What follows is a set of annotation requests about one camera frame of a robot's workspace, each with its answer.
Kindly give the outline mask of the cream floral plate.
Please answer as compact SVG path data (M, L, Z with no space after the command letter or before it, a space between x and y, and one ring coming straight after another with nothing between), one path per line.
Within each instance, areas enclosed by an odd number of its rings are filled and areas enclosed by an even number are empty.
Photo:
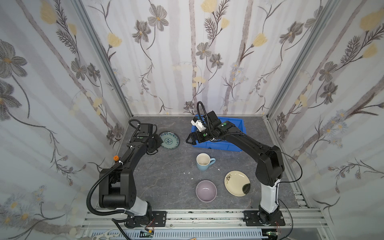
M236 197L247 195L251 189L249 178L240 171L230 171L227 173L224 183L227 191Z

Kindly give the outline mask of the light blue mug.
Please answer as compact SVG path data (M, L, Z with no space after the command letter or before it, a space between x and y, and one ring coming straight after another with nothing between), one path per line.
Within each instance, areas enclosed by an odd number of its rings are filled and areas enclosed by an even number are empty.
M215 158L211 158L208 154L201 153L196 157L197 168L200 171L206 171L209 166L216 162Z

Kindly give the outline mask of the green patterned small plate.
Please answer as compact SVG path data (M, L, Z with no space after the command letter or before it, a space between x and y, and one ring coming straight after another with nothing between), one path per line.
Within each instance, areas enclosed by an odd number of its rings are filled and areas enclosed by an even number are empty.
M180 145L180 138L177 134L169 131L164 131L160 133L160 138L163 143L161 146L167 150L174 150Z

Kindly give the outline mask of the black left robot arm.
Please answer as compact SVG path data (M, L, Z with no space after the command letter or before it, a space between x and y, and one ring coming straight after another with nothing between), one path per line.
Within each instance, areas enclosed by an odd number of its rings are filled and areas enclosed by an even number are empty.
M98 185L99 206L102 209L120 210L134 217L145 216L149 203L137 196L134 171L144 155L154 155L163 143L157 134L157 126L138 123L127 143L127 150L119 156L117 163L123 163Z

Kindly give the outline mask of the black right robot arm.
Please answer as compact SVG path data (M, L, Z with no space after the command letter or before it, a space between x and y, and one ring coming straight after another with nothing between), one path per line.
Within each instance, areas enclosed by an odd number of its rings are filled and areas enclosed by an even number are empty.
M256 141L230 121L221 122L213 111L194 117L191 124L197 130L187 137L187 144L223 140L240 148L257 163L255 175L262 187L259 222L267 226L277 221L281 212L278 204L279 184L285 170L280 148Z

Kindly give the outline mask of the purple bowl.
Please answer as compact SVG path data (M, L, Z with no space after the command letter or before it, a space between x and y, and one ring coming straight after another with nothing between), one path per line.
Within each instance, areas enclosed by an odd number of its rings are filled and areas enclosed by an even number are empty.
M213 182L203 180L196 186L196 195L200 201L210 203L217 196L217 187Z

